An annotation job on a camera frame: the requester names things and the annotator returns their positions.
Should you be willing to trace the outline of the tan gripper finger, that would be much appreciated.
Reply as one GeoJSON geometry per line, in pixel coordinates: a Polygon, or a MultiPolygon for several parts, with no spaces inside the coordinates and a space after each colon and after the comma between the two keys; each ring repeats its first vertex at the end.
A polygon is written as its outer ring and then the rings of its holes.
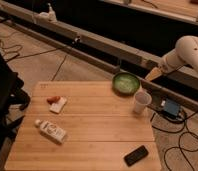
{"type": "Polygon", "coordinates": [[[152,81],[162,75],[162,71],[158,67],[154,67],[145,77],[147,81],[152,81]]]}

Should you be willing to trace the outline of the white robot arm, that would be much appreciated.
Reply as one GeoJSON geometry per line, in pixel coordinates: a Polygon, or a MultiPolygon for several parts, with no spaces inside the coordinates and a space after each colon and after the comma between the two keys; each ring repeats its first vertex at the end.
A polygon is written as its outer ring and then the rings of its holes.
{"type": "Polygon", "coordinates": [[[198,37],[182,36],[175,44],[175,48],[166,53],[145,77],[147,81],[152,81],[161,75],[172,73],[175,70],[190,65],[198,74],[198,37]]]}

